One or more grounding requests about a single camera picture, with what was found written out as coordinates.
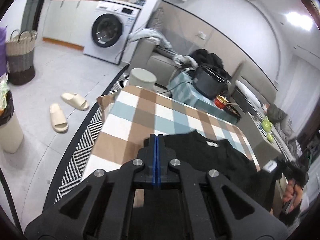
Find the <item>washing machine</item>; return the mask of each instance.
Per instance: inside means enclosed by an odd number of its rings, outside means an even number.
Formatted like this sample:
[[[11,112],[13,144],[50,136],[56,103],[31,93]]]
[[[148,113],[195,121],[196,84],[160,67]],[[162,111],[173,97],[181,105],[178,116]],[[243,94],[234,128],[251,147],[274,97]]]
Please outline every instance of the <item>washing machine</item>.
[[[140,9],[109,1],[99,1],[92,14],[92,27],[84,54],[119,64],[127,38]]]

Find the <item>white pillow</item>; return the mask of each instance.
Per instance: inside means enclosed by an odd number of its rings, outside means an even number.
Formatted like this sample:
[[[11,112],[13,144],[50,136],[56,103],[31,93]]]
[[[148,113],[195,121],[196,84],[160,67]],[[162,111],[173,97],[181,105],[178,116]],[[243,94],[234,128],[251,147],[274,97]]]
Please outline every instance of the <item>white pillow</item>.
[[[244,84],[242,84],[239,80],[236,81],[236,86],[240,89],[240,91],[247,97],[252,100],[252,102],[257,106],[261,107],[259,100],[256,98],[254,93],[250,91]]]

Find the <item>curtain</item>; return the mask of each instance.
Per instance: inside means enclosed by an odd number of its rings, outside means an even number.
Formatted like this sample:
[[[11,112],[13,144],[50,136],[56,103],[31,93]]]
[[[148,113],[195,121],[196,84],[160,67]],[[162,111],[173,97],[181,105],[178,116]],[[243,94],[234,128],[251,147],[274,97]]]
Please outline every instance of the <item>curtain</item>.
[[[298,136],[320,98],[320,70],[294,57],[283,82],[275,103],[290,116],[293,136]]]

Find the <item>metal screw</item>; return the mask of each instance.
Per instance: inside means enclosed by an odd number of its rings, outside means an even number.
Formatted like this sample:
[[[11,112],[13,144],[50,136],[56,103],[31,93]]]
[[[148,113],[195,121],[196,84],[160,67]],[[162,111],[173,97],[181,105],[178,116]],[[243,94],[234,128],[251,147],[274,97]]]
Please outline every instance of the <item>metal screw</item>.
[[[96,177],[101,177],[101,176],[104,175],[104,170],[101,170],[101,169],[95,170],[95,171],[94,171],[94,175],[95,175]]]
[[[133,165],[140,166],[140,165],[142,165],[143,161],[140,159],[134,159],[132,161],[132,163],[133,163]]]
[[[218,177],[219,176],[219,171],[217,171],[217,170],[209,170],[209,175],[211,177]]]
[[[180,165],[180,161],[178,160],[178,159],[172,159],[171,161],[170,161],[170,163],[171,163],[171,165],[173,165],[173,166],[178,166],[178,165]]]

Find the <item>orange baseboard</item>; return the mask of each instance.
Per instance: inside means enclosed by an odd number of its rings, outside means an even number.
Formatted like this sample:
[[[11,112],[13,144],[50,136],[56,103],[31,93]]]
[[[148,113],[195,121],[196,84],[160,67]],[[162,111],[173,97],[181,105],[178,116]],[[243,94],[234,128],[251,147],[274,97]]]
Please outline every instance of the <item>orange baseboard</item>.
[[[43,41],[47,41],[47,42],[51,42],[51,43],[54,43],[54,44],[62,45],[62,46],[65,46],[65,47],[69,47],[69,48],[72,48],[72,49],[78,49],[78,50],[81,50],[81,51],[84,49],[84,47],[82,47],[80,45],[72,44],[72,43],[65,42],[65,41],[59,41],[59,40],[50,39],[50,38],[46,38],[46,37],[43,37],[42,40]]]

